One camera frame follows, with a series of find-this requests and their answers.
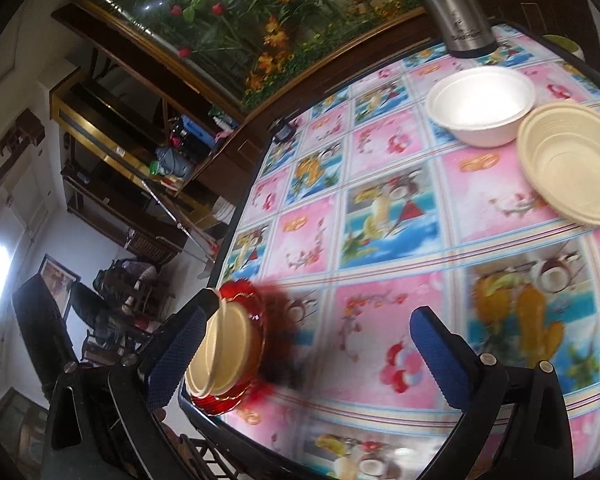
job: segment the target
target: white wall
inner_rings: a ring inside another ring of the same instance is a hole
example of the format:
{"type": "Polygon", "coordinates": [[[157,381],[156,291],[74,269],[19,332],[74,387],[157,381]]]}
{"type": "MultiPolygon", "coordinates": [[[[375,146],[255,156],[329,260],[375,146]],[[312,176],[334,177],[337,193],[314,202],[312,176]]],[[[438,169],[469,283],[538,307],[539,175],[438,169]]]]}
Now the white wall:
{"type": "Polygon", "coordinates": [[[25,0],[0,38],[0,137],[29,106],[38,76],[47,63],[82,42],[51,17],[53,10],[66,3],[25,0]]]}

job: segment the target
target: picture frame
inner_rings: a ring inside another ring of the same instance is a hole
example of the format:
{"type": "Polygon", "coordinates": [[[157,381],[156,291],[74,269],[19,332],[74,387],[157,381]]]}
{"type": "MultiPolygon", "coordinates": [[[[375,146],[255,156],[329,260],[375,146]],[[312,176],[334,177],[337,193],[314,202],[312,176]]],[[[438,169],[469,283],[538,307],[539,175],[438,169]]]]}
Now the picture frame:
{"type": "Polygon", "coordinates": [[[69,290],[73,283],[80,281],[80,276],[71,272],[48,254],[45,254],[45,257],[42,259],[38,274],[42,277],[46,288],[49,289],[54,300],[56,300],[63,319],[66,320],[69,314],[69,309],[67,308],[69,290]]]}

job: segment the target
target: bowl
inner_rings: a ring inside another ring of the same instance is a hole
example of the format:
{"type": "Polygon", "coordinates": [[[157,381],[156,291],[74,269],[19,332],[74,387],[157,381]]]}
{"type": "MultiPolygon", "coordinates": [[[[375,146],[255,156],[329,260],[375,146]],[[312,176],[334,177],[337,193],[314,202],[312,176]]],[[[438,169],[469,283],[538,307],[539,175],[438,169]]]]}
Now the bowl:
{"type": "Polygon", "coordinates": [[[218,310],[206,321],[205,336],[185,372],[189,393],[194,397],[205,397],[213,386],[220,364],[222,338],[219,335],[225,310],[226,302],[221,301],[218,310]]]}
{"type": "Polygon", "coordinates": [[[247,311],[237,301],[226,304],[220,327],[222,348],[209,394],[227,393],[242,375],[251,347],[251,325],[247,311]]]}
{"type": "Polygon", "coordinates": [[[190,401],[207,415],[222,415],[240,404],[256,379],[265,344],[264,303],[254,286],[248,280],[229,281],[224,283],[218,292],[223,303],[226,305],[233,302],[238,303],[247,314],[250,324],[250,343],[244,353],[244,364],[240,363],[239,368],[242,370],[239,377],[235,380],[234,385],[222,394],[212,395],[209,393],[205,397],[193,395],[190,374],[187,370],[185,385],[190,394],[190,401]]]}
{"type": "Polygon", "coordinates": [[[478,148],[502,146],[516,138],[534,106],[536,91],[525,75],[499,66],[457,72],[429,91],[429,117],[458,139],[478,148]]]}
{"type": "Polygon", "coordinates": [[[557,45],[560,45],[564,50],[570,52],[575,57],[584,59],[584,52],[582,51],[582,47],[577,44],[575,41],[570,40],[569,38],[565,38],[564,36],[558,36],[557,34],[545,34],[543,36],[546,40],[549,40],[557,45]]]}
{"type": "Polygon", "coordinates": [[[561,215],[600,225],[600,114],[573,103],[536,108],[520,124],[520,166],[561,215]]]}

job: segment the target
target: red flower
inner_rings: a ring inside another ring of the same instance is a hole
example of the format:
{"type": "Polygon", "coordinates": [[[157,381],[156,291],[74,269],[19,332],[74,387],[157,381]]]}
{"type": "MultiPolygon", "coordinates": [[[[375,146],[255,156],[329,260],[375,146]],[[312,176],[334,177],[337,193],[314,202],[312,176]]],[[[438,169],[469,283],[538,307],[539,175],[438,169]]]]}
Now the red flower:
{"type": "Polygon", "coordinates": [[[373,451],[378,451],[379,449],[381,449],[382,444],[380,444],[380,442],[373,442],[371,440],[368,440],[367,442],[363,442],[361,447],[362,451],[364,451],[365,453],[371,453],[373,451]]]}

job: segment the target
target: screw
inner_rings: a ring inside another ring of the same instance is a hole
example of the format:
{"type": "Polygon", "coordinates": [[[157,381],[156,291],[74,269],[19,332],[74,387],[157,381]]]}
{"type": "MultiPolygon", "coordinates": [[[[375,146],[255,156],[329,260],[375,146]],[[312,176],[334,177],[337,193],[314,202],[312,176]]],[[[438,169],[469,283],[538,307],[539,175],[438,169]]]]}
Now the screw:
{"type": "Polygon", "coordinates": [[[483,365],[487,365],[487,366],[493,366],[494,364],[496,364],[498,362],[498,360],[496,359],[496,357],[493,354],[481,354],[480,361],[482,362],[483,365]]]}
{"type": "Polygon", "coordinates": [[[127,354],[120,360],[120,362],[123,366],[133,366],[138,362],[138,354],[127,354]]]}
{"type": "Polygon", "coordinates": [[[76,370],[78,369],[78,363],[75,361],[69,361],[67,364],[64,365],[64,367],[62,368],[62,370],[64,370],[65,374],[72,374],[74,373],[76,370]]]}
{"type": "Polygon", "coordinates": [[[549,361],[540,361],[540,369],[550,374],[554,371],[554,366],[549,361]]]}

